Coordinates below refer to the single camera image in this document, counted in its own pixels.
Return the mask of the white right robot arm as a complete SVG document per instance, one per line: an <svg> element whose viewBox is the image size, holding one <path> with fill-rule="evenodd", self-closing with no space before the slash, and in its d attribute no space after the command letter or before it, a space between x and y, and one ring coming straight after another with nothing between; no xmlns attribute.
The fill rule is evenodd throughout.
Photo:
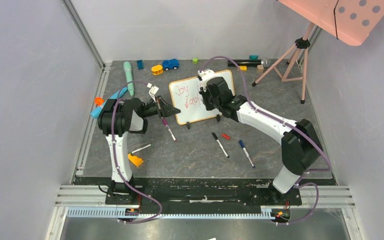
<svg viewBox="0 0 384 240"><path fill-rule="evenodd" d="M222 76L200 77L199 93L205 108L217 109L226 118L251 126L276 140L281 146L282 168L270 184L269 199L282 204L300 177L322 155L313 124L307 119L294 121L258 108L243 95L234 95Z"/></svg>

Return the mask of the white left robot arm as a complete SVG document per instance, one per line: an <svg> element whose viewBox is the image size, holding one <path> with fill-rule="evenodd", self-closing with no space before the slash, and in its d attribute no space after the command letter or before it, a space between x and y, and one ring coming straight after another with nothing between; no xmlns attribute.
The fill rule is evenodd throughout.
<svg viewBox="0 0 384 240"><path fill-rule="evenodd" d="M97 124L110 150L112 175L109 194L117 195L125 204L136 200L137 190L133 187L133 172L128 158L128 135L145 134L148 130L148 117L164 119L179 113L180 109L166 102L160 95L148 103L137 97L108 99L104 103Z"/></svg>

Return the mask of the purple capped whiteboard marker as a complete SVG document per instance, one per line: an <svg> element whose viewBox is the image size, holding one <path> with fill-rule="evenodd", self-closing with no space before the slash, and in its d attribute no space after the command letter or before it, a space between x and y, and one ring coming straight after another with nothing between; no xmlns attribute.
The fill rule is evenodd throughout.
<svg viewBox="0 0 384 240"><path fill-rule="evenodd" d="M165 119L165 118L162 118L161 120L162 120L164 126L167 128L167 130L168 130L170 136L172 137L173 141L176 142L177 139L176 139L176 137L174 136L174 134L173 134L173 132L172 132L170 126L168 125L166 119Z"/></svg>

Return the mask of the blue capped whiteboard marker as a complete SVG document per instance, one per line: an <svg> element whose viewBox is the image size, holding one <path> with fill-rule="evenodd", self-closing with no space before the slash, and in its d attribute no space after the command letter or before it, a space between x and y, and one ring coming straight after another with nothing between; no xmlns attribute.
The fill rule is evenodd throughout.
<svg viewBox="0 0 384 240"><path fill-rule="evenodd" d="M242 150L244 151L244 154L245 154L245 156L247 157L247 159L249 160L249 162L250 162L252 168L255 168L256 166L255 166L255 164L252 162L252 159L251 159L251 157L250 157L250 155L249 155L249 153L248 153L248 151L247 151L247 149L246 149L246 146L245 146L244 142L240 139L240 140L238 141L238 143L239 143L240 147L242 148Z"/></svg>

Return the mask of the red marker cap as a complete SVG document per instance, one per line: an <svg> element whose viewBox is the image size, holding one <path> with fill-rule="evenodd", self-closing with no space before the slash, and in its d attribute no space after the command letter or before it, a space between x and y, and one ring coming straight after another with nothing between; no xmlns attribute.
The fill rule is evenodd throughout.
<svg viewBox="0 0 384 240"><path fill-rule="evenodd" d="M231 139L231 137L229 135L225 134L225 133L222 133L221 136L224 137L227 140Z"/></svg>

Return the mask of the white whiteboard orange frame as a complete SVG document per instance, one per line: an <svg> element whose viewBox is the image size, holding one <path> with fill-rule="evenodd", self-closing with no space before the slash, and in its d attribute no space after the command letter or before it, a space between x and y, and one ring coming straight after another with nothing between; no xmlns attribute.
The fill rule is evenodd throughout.
<svg viewBox="0 0 384 240"><path fill-rule="evenodd" d="M175 115L179 125L203 121L221 115L221 112L217 109L206 110L203 98L199 94L202 86L203 83L197 77L173 81L168 85L172 105L180 110L180 113Z"/></svg>

